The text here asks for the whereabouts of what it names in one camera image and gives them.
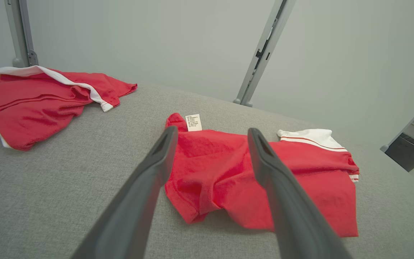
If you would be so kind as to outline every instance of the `gray table surface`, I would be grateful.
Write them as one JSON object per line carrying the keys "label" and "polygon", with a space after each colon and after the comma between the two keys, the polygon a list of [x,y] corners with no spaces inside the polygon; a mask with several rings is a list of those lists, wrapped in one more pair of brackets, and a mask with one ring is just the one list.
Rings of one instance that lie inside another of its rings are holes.
{"label": "gray table surface", "polygon": [[[141,84],[121,105],[97,104],[28,152],[0,144],[0,259],[68,258],[162,133],[171,113],[200,113],[202,127],[268,141],[314,125],[262,110]],[[414,258],[414,179],[379,149],[335,132],[361,169],[354,258]],[[146,258],[278,258],[276,236],[236,225],[224,211],[187,225],[161,189]]]}

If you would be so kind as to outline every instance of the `red t-shirt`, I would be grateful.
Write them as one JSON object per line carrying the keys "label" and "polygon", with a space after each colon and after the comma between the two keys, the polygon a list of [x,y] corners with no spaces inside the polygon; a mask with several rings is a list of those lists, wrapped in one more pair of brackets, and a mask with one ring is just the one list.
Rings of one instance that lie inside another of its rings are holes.
{"label": "red t-shirt", "polygon": [[[179,139],[166,193],[186,223],[204,220],[225,209],[245,228],[274,231],[266,191],[255,180],[247,136],[219,131],[188,132],[178,114],[166,126],[179,129]],[[270,145],[340,236],[358,236],[355,185],[359,168],[351,154],[326,129],[279,131]]]}
{"label": "red t-shirt", "polygon": [[60,72],[41,66],[0,68],[0,138],[3,146],[27,151],[65,128],[84,105],[104,112],[137,89],[99,73]]}

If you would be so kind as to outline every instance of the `trash bin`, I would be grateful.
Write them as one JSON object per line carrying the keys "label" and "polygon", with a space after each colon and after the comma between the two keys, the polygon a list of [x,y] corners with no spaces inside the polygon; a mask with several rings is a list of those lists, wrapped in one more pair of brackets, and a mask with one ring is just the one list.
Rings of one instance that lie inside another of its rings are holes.
{"label": "trash bin", "polygon": [[400,134],[385,153],[407,172],[414,168],[414,138],[407,134]]}

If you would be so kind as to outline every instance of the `care label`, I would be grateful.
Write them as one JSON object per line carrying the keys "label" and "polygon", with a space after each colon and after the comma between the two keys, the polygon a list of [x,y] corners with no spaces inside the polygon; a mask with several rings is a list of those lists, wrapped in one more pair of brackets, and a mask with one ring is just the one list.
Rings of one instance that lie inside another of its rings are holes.
{"label": "care label", "polygon": [[188,115],[186,118],[186,124],[188,125],[188,131],[202,131],[201,118],[199,114]]}

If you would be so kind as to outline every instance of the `metal bracket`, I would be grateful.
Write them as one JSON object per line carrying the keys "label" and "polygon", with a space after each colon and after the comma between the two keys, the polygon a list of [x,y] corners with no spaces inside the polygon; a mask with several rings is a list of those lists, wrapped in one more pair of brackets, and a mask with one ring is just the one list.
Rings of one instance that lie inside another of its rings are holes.
{"label": "metal bracket", "polygon": [[263,51],[260,52],[260,50],[258,49],[257,53],[255,54],[255,57],[261,58],[261,56],[263,56]]}
{"label": "metal bracket", "polygon": [[38,65],[38,56],[36,56],[36,52],[32,49],[28,51],[28,62],[29,65]]}

